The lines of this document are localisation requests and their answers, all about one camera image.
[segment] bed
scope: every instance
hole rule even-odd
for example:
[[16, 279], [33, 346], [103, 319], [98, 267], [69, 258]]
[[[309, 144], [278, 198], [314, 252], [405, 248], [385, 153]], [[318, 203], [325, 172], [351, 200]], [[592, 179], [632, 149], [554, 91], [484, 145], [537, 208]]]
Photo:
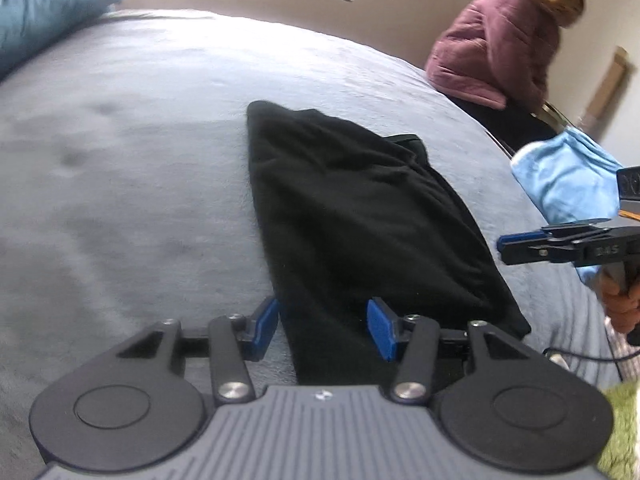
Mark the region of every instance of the bed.
[[[418, 134], [491, 247], [543, 224], [482, 127], [402, 60], [206, 12], [107, 15], [0, 84], [0, 478], [42, 468], [28, 411], [51, 381], [156, 320], [201, 326], [270, 293], [246, 170], [254, 100]], [[529, 345], [610, 356], [571, 266], [499, 268]], [[570, 367], [619, 381], [615, 365]], [[206, 370], [187, 370], [203, 390]], [[258, 388], [295, 381], [282, 333], [250, 371]]]

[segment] black garment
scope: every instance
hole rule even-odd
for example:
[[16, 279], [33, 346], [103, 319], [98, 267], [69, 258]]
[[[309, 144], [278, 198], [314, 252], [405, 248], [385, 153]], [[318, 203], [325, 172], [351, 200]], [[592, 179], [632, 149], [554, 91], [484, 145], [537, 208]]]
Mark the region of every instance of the black garment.
[[316, 110], [247, 109], [262, 242], [301, 384], [388, 384], [366, 303], [530, 332], [476, 222], [412, 151]]
[[545, 121], [512, 102], [507, 103], [504, 110], [495, 110], [457, 97], [447, 97], [489, 130], [512, 154], [530, 142], [549, 140], [556, 136], [556, 131]]

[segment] metal bolt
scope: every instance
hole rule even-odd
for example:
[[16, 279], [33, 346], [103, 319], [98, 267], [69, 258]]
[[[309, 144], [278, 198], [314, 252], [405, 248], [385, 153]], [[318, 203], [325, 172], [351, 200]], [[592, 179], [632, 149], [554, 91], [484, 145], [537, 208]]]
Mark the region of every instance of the metal bolt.
[[249, 385], [232, 381], [219, 387], [218, 393], [225, 399], [242, 399], [249, 393]]
[[419, 399], [420, 397], [425, 396], [427, 388], [420, 383], [400, 383], [396, 384], [394, 393], [401, 399]]
[[332, 394], [329, 390], [320, 390], [316, 393], [314, 393], [314, 397], [317, 400], [331, 400], [334, 397], [334, 394]]

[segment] blue pillow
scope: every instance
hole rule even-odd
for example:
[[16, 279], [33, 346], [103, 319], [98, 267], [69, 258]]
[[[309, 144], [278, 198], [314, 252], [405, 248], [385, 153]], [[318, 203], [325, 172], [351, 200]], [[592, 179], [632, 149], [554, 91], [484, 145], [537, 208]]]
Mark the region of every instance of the blue pillow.
[[0, 0], [0, 78], [122, 0]]

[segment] ribbed gray plastic surface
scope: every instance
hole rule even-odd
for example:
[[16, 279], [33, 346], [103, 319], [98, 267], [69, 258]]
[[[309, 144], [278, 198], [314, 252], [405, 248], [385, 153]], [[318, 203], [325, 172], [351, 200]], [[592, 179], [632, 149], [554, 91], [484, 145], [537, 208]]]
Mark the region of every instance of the ribbed gray plastic surface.
[[116, 476], [52, 466], [40, 480], [602, 480], [587, 467], [556, 476], [509, 473], [457, 450], [423, 408], [384, 399], [375, 386], [271, 386], [225, 406], [190, 448]]

